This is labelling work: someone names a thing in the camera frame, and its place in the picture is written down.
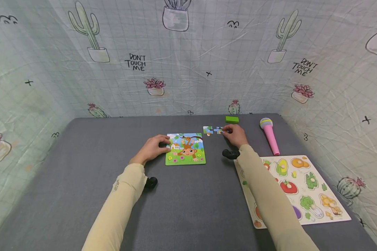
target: cartoon house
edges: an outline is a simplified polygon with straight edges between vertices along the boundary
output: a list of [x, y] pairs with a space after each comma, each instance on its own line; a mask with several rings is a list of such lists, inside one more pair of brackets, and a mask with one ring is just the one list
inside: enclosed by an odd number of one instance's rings
[[174, 143], [174, 144], [171, 146], [171, 149], [172, 149], [172, 150], [179, 150], [179, 148], [180, 148], [180, 145], [179, 145], [179, 144], [176, 144], [176, 143]]

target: microphone head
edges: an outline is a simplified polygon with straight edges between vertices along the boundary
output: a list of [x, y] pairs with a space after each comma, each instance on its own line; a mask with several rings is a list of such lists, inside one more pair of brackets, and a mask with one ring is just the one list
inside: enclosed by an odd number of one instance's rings
[[261, 129], [264, 129], [265, 126], [270, 125], [272, 126], [272, 120], [269, 118], [263, 118], [260, 120], [260, 127]]

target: hand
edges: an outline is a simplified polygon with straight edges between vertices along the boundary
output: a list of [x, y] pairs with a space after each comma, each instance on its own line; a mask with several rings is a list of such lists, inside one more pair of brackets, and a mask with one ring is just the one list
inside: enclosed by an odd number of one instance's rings
[[130, 160], [129, 164], [138, 163], [144, 166], [147, 161], [156, 158], [158, 155], [170, 152], [170, 148], [159, 147], [160, 143], [170, 144], [169, 139], [169, 136], [161, 134], [149, 138], [138, 153]]
[[238, 124], [228, 124], [222, 128], [222, 135], [229, 140], [229, 142], [240, 149], [242, 145], [248, 145], [246, 133]]

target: pink toy microphone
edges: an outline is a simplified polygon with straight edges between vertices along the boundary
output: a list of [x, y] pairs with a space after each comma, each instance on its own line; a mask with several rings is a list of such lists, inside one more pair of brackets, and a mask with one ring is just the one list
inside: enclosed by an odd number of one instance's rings
[[272, 130], [272, 120], [269, 118], [263, 118], [260, 121], [260, 127], [264, 130], [269, 146], [271, 147], [274, 156], [278, 156], [279, 149], [275, 140], [274, 131]]

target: person's left hand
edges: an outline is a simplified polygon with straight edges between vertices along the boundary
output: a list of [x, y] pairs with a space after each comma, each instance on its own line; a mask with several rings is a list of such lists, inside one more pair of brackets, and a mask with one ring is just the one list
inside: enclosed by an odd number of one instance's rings
[[156, 158], [158, 155], [170, 152], [170, 148], [159, 147], [160, 143], [170, 144], [169, 139], [169, 136], [162, 134], [149, 138], [138, 153], [130, 160], [129, 164], [138, 163], [144, 166], [147, 161]]

